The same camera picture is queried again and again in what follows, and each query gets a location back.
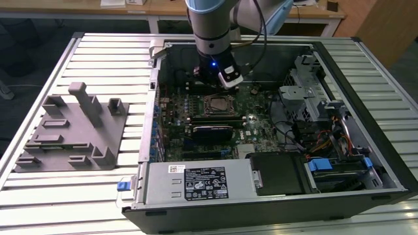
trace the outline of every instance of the workbench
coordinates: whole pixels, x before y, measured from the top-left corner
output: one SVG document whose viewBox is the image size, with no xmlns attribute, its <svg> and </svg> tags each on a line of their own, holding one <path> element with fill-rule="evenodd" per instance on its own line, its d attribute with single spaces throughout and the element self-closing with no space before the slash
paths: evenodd
<svg viewBox="0 0 418 235">
<path fill-rule="evenodd" d="M 137 171 L 139 146 L 148 83 L 156 71 L 149 54 L 163 49 L 163 40 L 192 40 L 192 35 L 75 34 L 21 127 L 0 160 L 0 230 L 2 235 L 143 234 L 124 218 L 120 207 L 132 202 L 132 192 L 117 193 L 116 184 Z M 351 38 L 270 37 L 271 42 L 320 41 L 327 48 L 394 148 L 418 177 L 418 105 L 360 42 Z M 120 98 L 129 103 L 119 148 L 117 168 L 104 171 L 12 173 L 26 140 L 33 134 L 48 95 L 68 94 L 71 82 L 84 82 L 100 102 Z M 339 92 L 326 79 L 336 99 Z M 258 226 L 195 232 L 211 234 L 416 234 L 418 198 L 379 206 L 335 221 Z"/>
<path fill-rule="evenodd" d="M 149 32 L 159 33 L 157 21 L 185 21 L 184 0 L 147 0 L 144 5 L 125 8 L 100 9 L 100 0 L 13 0 L 0 1 L 1 18 L 87 19 L 87 20 L 147 20 Z M 331 37 L 340 20 L 346 17 L 339 10 L 326 10 L 326 0 L 318 6 L 294 8 L 286 23 L 324 24 L 322 36 Z"/>
</svg>

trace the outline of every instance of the aluminum profile table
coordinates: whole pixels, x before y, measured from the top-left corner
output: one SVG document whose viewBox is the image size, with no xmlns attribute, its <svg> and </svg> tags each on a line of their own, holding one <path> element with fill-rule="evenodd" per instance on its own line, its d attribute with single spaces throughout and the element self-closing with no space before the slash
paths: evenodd
<svg viewBox="0 0 418 235">
<path fill-rule="evenodd" d="M 191 35 L 79 34 L 72 38 L 40 92 L 28 116 L 0 160 L 0 234 L 143 234 L 124 218 L 120 207 L 132 202 L 132 192 L 116 192 L 116 183 L 135 175 L 144 122 L 149 77 L 149 53 L 164 39 L 191 40 Z M 322 41 L 364 102 L 412 174 L 418 176 L 418 105 L 362 44 L 350 38 L 270 37 L 271 41 Z M 44 110 L 46 95 L 65 102 L 71 82 L 85 82 L 87 92 L 103 102 L 117 97 L 129 103 L 119 150 L 117 168 L 109 171 L 10 173 L 22 146 Z M 334 96 L 338 92 L 330 84 Z M 350 219 L 312 221 L 216 231 L 209 234 L 416 234 L 418 197 L 379 206 Z"/>
</svg>

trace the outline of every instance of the white sticker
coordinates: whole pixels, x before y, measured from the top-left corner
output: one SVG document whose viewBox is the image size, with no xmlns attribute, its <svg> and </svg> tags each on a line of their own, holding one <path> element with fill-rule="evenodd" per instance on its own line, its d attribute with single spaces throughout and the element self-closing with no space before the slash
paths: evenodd
<svg viewBox="0 0 418 235">
<path fill-rule="evenodd" d="M 184 173 L 185 165 L 169 165 L 168 173 Z"/>
<path fill-rule="evenodd" d="M 233 66 L 228 66 L 228 67 L 224 69 L 224 73 L 225 73 L 225 74 L 233 73 Z"/>
<path fill-rule="evenodd" d="M 128 13 L 135 13 L 135 14 L 144 14 L 144 11 L 128 11 Z"/>
</svg>

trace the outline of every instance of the table leg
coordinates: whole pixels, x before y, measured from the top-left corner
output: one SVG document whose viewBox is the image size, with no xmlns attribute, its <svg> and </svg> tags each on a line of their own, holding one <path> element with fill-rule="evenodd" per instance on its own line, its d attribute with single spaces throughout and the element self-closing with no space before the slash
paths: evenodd
<svg viewBox="0 0 418 235">
<path fill-rule="evenodd" d="M 148 16 L 147 18 L 148 24 L 149 24 L 149 32 L 152 34 L 159 34 L 159 28 L 157 28 L 157 16 Z"/>
<path fill-rule="evenodd" d="M 339 25 L 340 19 L 330 19 L 328 24 L 322 32 L 322 37 L 332 37 Z"/>
</svg>

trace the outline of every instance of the barcode sticker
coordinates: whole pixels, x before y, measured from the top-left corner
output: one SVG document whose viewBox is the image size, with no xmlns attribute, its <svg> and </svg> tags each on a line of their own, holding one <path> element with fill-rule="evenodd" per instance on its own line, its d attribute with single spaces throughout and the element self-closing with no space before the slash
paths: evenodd
<svg viewBox="0 0 418 235">
<path fill-rule="evenodd" d="M 185 165 L 169 165 L 168 173 L 184 173 Z"/>
</svg>

